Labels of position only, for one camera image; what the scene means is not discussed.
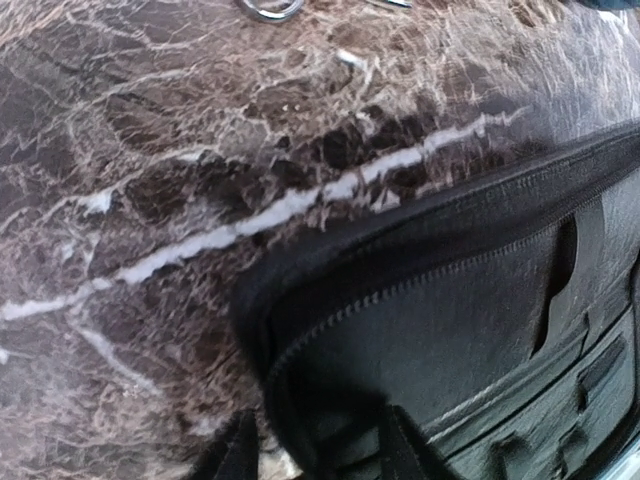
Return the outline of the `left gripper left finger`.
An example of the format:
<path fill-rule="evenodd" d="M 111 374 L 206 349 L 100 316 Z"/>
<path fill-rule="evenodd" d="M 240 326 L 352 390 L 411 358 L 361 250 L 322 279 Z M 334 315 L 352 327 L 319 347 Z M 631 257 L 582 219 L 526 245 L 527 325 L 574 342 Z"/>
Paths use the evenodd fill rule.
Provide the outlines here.
<path fill-rule="evenodd" d="M 192 480 L 257 480 L 259 438 L 252 410 L 236 412 L 199 457 Z"/>

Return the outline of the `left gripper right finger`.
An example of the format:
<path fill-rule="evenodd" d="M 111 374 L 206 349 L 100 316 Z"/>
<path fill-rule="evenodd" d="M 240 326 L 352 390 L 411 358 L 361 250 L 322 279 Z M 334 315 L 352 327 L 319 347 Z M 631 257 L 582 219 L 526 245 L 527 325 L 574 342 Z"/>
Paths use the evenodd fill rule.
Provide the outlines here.
<path fill-rule="evenodd" d="M 382 479 L 450 478 L 446 462 L 401 407 L 384 407 L 378 423 L 378 438 Z"/>

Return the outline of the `black zippered tool case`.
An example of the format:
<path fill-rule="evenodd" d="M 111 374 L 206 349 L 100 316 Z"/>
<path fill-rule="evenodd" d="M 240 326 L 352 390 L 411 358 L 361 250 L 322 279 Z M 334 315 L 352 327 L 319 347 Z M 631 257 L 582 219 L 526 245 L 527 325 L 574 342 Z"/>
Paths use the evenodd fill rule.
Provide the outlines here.
<path fill-rule="evenodd" d="M 401 407 L 449 479 L 587 479 L 639 435 L 639 127 L 271 252 L 231 311 L 308 479 L 382 479 Z"/>

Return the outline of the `silver scissors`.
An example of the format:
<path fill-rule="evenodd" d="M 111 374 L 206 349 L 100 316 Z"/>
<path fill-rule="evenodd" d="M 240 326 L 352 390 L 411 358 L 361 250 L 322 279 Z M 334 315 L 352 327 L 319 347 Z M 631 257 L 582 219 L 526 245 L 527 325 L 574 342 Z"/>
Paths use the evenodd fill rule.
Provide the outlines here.
<path fill-rule="evenodd" d="M 366 0 L 366 1 L 253 1 L 235 0 L 233 4 L 248 18 L 262 23 L 283 23 L 299 15 L 305 6 L 311 5 L 318 10 L 330 10 L 334 6 L 362 10 L 373 6 L 384 10 L 407 10 L 413 7 L 413 1 L 403 0 Z"/>

